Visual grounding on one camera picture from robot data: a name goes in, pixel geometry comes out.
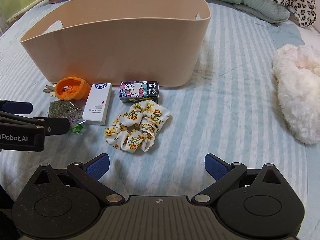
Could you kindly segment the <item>dried herb sachet bag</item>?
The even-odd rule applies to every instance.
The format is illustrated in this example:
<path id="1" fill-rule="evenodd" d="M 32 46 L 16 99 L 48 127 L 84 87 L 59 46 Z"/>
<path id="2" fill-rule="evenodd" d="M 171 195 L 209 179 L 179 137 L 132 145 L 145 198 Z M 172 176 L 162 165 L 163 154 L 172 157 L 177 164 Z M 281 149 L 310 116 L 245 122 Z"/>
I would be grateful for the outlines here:
<path id="1" fill-rule="evenodd" d="M 70 131 L 79 134 L 84 128 L 83 109 L 71 101 L 54 101 L 49 105 L 49 118 L 66 118 L 70 122 Z"/>

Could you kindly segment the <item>orange knitted pouch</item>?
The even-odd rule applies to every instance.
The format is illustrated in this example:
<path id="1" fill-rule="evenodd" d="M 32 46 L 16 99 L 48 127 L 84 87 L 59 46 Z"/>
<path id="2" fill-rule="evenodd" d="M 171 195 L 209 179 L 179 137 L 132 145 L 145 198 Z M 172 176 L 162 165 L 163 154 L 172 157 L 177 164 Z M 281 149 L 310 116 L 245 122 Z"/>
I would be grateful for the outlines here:
<path id="1" fill-rule="evenodd" d="M 59 100 L 86 100 L 91 86 L 78 77 L 67 77 L 60 80 L 55 86 L 55 95 Z"/>

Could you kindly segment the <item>yellow floral white scrunchie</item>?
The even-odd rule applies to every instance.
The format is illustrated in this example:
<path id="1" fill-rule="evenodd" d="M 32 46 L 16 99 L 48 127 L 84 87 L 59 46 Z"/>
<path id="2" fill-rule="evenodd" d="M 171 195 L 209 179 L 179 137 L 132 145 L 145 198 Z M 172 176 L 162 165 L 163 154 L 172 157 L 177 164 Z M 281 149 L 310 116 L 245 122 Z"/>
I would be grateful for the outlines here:
<path id="1" fill-rule="evenodd" d="M 133 153 L 148 151 L 155 143 L 157 133 L 170 116 L 170 111 L 152 100 L 133 104 L 108 126 L 104 135 L 112 147 Z"/>

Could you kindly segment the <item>Hello Kitty blind box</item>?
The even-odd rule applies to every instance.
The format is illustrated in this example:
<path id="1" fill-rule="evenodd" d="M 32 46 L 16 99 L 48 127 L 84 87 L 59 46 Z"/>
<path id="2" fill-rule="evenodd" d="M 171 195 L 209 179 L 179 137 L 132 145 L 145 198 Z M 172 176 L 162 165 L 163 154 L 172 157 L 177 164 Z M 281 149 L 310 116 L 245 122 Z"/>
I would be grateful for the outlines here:
<path id="1" fill-rule="evenodd" d="M 123 103 L 159 99 L 159 84 L 157 81 L 121 81 L 118 98 Z"/>

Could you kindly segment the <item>small wooden sticks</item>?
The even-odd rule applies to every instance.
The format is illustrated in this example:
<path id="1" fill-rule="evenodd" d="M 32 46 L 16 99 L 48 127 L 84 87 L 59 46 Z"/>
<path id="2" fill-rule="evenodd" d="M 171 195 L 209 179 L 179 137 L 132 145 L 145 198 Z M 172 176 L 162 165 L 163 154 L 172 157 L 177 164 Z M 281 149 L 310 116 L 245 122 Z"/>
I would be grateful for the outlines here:
<path id="1" fill-rule="evenodd" d="M 44 89 L 43 89 L 44 93 L 48 93 L 50 95 L 50 97 L 56 97 L 55 94 L 55 85 L 45 85 Z"/>

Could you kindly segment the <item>light blue striped bedsheet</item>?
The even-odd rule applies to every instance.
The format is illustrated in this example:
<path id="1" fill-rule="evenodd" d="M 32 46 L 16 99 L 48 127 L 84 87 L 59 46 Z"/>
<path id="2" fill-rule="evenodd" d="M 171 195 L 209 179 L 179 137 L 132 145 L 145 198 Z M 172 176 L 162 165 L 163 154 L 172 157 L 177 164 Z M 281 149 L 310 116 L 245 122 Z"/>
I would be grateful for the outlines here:
<path id="1" fill-rule="evenodd" d="M 249 168 L 273 163 L 304 203 L 300 239 L 319 239 L 319 146 L 304 145 L 287 129 L 277 102 L 274 52 L 282 45 L 313 43 L 316 32 L 292 22 L 272 25 L 214 0 L 212 19 L 189 82 L 161 89 L 170 118 L 147 152 L 108 145 L 103 126 L 48 137 L 43 152 L 1 152 L 1 185 L 16 198 L 41 163 L 64 168 L 106 152 L 102 182 L 124 196 L 193 196 L 213 182 L 207 153 Z"/>

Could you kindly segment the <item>white rectangular box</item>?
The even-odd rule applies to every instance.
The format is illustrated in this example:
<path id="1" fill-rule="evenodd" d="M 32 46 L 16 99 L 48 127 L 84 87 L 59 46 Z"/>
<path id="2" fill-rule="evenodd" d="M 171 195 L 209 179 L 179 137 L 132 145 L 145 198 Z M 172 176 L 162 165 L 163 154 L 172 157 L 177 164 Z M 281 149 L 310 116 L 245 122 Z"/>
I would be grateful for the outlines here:
<path id="1" fill-rule="evenodd" d="M 110 83 L 94 83 L 87 98 L 82 119 L 92 125 L 104 125 L 112 94 Z"/>

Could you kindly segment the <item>white fluffy plush toy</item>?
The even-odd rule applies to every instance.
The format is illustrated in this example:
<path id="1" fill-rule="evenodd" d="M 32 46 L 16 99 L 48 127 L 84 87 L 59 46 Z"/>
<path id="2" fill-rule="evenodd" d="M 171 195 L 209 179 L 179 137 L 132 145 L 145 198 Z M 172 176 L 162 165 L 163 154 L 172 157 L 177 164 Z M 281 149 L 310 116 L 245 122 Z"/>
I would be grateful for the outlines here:
<path id="1" fill-rule="evenodd" d="M 273 71 L 284 119 L 295 138 L 319 142 L 319 51 L 286 44 L 275 52 Z"/>

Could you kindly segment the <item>beige plastic storage basket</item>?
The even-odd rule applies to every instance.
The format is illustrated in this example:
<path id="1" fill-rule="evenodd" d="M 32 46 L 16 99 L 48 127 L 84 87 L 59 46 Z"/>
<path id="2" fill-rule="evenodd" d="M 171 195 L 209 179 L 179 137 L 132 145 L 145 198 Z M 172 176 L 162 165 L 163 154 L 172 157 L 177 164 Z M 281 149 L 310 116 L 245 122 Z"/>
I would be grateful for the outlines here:
<path id="1" fill-rule="evenodd" d="M 187 83 L 212 13 L 205 0 L 70 0 L 44 16 L 21 45 L 50 82 Z"/>

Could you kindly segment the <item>teal quilted duvet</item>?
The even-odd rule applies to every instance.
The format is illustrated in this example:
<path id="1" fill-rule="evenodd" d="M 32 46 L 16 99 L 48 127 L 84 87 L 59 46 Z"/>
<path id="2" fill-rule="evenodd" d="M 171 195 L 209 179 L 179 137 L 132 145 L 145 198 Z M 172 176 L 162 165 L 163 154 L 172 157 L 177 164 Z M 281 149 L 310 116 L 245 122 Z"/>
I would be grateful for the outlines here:
<path id="1" fill-rule="evenodd" d="M 287 21 L 291 13 L 284 6 L 269 0 L 220 0 L 230 3 L 235 9 L 251 14 L 269 23 Z"/>

